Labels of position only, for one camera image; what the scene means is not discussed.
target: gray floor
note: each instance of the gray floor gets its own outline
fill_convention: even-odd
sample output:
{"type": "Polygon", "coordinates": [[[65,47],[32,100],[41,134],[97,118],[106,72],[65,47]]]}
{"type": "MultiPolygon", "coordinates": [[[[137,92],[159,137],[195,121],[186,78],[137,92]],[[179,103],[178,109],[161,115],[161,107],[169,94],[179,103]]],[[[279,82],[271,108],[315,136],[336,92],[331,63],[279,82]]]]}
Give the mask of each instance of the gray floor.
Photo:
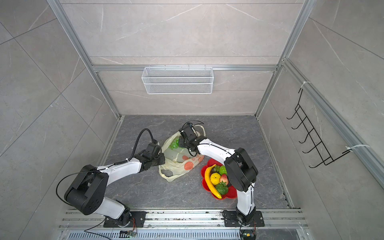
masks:
{"type": "MultiPolygon", "coordinates": [[[[185,122],[194,119],[205,123],[206,135],[213,142],[234,149],[242,147],[253,159],[259,171],[254,194],[256,208],[288,207],[254,116],[125,116],[106,164],[129,157],[141,129],[149,128],[162,145],[185,122]]],[[[149,141],[149,134],[145,132],[136,152],[144,149],[149,141]]],[[[200,170],[206,163],[207,158],[173,182],[162,178],[155,166],[112,183],[106,196],[131,208],[235,208],[237,199],[216,200],[203,189],[200,170]]]]}

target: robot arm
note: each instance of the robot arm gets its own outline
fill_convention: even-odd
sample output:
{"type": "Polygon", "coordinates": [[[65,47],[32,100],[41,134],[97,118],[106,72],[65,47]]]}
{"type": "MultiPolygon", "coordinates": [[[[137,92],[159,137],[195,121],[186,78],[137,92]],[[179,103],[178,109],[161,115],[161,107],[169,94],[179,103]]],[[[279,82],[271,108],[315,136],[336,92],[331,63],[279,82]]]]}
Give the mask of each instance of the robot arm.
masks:
{"type": "Polygon", "coordinates": [[[253,222],[255,213],[253,188],[258,170],[247,152],[243,148],[229,149],[204,136],[197,136],[190,122],[184,124],[179,132],[181,147],[207,155],[225,165],[229,182],[237,190],[237,217],[245,226],[253,222]]]}
{"type": "MultiPolygon", "coordinates": [[[[220,146],[204,136],[198,137],[191,123],[183,125],[179,131],[180,147],[207,155],[225,165],[228,179],[237,190],[237,217],[243,225],[253,222],[253,187],[258,171],[247,152],[242,148],[234,150],[220,146]]],[[[119,226],[126,226],[131,219],[129,207],[104,197],[105,189],[118,179],[165,163],[160,146],[155,144],[157,141],[152,141],[147,149],[131,159],[110,166],[84,166],[66,191],[64,199],[85,215],[101,214],[115,219],[119,226]]]]}

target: cable tie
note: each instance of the cable tie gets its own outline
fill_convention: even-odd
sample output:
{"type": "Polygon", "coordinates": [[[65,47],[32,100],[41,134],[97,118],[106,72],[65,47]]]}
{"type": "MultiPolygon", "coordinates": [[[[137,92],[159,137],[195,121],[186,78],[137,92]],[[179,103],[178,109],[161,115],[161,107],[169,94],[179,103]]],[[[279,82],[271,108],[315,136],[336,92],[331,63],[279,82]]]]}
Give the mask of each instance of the cable tie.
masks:
{"type": "Polygon", "coordinates": [[[304,84],[306,84],[306,83],[310,83],[310,82],[304,81],[300,88],[303,88],[304,84]]]}
{"type": "Polygon", "coordinates": [[[355,145],[353,147],[347,147],[347,146],[345,146],[345,147],[347,148],[347,150],[351,150],[352,151],[352,148],[355,148],[355,147],[370,147],[370,146],[366,145],[366,144],[358,144],[358,145],[355,145]]]}

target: fake fruit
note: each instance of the fake fruit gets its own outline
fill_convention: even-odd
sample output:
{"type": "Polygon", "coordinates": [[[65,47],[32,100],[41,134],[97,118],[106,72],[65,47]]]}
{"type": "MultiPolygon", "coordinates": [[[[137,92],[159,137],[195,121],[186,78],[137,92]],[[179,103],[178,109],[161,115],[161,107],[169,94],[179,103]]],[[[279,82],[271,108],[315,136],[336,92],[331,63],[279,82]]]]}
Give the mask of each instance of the fake fruit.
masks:
{"type": "Polygon", "coordinates": [[[227,174],[227,170],[225,169],[225,166],[221,166],[219,170],[220,175],[227,174]]]}
{"type": "Polygon", "coordinates": [[[221,195],[228,193],[228,187],[224,182],[217,184],[215,188],[221,195]]]}
{"type": "Polygon", "coordinates": [[[211,175],[211,183],[214,185],[214,186],[216,186],[217,184],[219,184],[220,183],[220,179],[221,179],[221,176],[220,176],[220,174],[218,174],[218,173],[214,173],[214,174],[212,174],[211,175]]]}
{"type": "Polygon", "coordinates": [[[176,148],[178,148],[178,147],[179,147],[179,138],[176,137],[176,138],[173,139],[173,141],[170,143],[169,148],[173,150],[173,149],[176,149],[176,148]]]}
{"type": "Polygon", "coordinates": [[[214,164],[211,167],[208,167],[205,170],[204,179],[205,179],[205,182],[207,183],[209,190],[212,192],[212,194],[214,194],[218,199],[221,199],[222,198],[221,194],[216,190],[216,188],[211,183],[211,179],[209,178],[210,177],[209,174],[211,173],[212,168],[214,168],[215,166],[216,166],[216,164],[214,164]]]}
{"type": "Polygon", "coordinates": [[[220,166],[215,166],[212,171],[213,172],[219,172],[220,171],[220,166]]]}
{"type": "Polygon", "coordinates": [[[218,181],[218,184],[221,182],[224,182],[226,185],[228,185],[229,181],[228,181],[227,175],[225,175],[225,174],[221,175],[221,177],[218,181]]]}

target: wire mesh basket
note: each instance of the wire mesh basket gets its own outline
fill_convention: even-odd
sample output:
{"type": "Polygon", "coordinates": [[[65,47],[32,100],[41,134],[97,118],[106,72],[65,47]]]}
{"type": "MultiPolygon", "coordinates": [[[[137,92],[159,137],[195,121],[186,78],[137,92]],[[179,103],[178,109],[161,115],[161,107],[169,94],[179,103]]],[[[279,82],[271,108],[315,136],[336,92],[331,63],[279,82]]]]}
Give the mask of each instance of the wire mesh basket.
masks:
{"type": "Polygon", "coordinates": [[[148,94],[209,94],[214,72],[204,66],[147,67],[141,78],[148,94]]]}

